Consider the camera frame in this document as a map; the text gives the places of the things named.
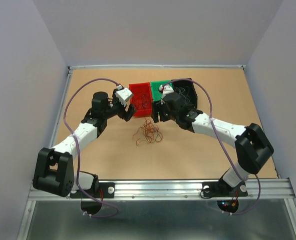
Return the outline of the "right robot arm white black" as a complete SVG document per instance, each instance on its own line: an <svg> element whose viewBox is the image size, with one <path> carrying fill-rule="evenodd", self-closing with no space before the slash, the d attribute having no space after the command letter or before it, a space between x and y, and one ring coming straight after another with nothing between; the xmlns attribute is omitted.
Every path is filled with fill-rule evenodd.
<svg viewBox="0 0 296 240"><path fill-rule="evenodd" d="M211 118L201 110L188 106L183 97L172 92L152 104L155 123L172 120L183 130L216 138L220 145L228 144L236 150L237 162L218 181L218 190L229 195L249 175L256 175L274 153L262 128L251 123L236 125Z"/></svg>

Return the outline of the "green plastic bin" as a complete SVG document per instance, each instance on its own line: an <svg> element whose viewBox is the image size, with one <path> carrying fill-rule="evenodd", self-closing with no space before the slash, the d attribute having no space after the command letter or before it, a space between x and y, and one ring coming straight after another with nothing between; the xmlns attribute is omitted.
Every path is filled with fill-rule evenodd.
<svg viewBox="0 0 296 240"><path fill-rule="evenodd" d="M160 80L150 82L150 88L152 93L152 101L159 101L162 97L162 93L159 91L159 87L163 84L170 82L170 80Z"/></svg>

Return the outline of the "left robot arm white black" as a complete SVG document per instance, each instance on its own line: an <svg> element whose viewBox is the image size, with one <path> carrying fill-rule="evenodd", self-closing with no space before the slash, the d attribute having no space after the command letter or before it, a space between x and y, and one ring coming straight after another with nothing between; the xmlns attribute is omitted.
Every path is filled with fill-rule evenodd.
<svg viewBox="0 0 296 240"><path fill-rule="evenodd" d="M73 133L59 144L39 151L33 187L61 197L75 193L79 187L73 161L102 134L108 119L114 116L125 121L131 119L136 112L129 102L132 97L128 88L115 89L111 98L103 91L94 93L91 107Z"/></svg>

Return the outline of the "black plastic bin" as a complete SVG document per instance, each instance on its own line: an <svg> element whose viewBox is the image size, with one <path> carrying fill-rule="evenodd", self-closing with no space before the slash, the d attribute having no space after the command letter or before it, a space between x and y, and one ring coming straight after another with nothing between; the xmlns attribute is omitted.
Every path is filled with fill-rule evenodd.
<svg viewBox="0 0 296 240"><path fill-rule="evenodd" d="M183 97L186 105L197 108L198 96L194 84L191 81L179 80L173 82L171 85L174 91Z"/></svg>

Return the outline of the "red plastic bin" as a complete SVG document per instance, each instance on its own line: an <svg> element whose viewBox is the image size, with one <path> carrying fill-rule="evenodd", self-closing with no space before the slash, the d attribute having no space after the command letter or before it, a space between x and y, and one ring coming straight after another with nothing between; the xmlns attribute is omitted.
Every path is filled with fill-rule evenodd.
<svg viewBox="0 0 296 240"><path fill-rule="evenodd" d="M135 117L146 117L152 113L152 93L149 82L129 84L133 93L130 102L135 106Z"/></svg>

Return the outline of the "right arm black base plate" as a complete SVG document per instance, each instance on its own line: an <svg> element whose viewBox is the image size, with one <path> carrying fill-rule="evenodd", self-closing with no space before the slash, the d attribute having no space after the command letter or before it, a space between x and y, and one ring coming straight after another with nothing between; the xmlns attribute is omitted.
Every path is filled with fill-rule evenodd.
<svg viewBox="0 0 296 240"><path fill-rule="evenodd" d="M203 199L227 199L232 197L247 197L248 192L244 181L240 182L235 187L230 187L228 184L221 181L205 181L202 183L200 196Z"/></svg>

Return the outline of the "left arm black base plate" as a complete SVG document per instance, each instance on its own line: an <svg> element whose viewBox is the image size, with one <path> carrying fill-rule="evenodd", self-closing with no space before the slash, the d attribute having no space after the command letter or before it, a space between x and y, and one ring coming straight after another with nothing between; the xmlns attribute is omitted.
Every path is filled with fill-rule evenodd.
<svg viewBox="0 0 296 240"><path fill-rule="evenodd" d="M105 200L105 199L114 198L114 195L115 195L114 189L115 189L114 182L100 182L99 186L97 187L97 190L94 191L93 189L87 189L85 190L85 192L96 199ZM70 193L70 198L89 199L89 197L86 196L84 193L82 193L80 190L77 190L75 193Z"/></svg>

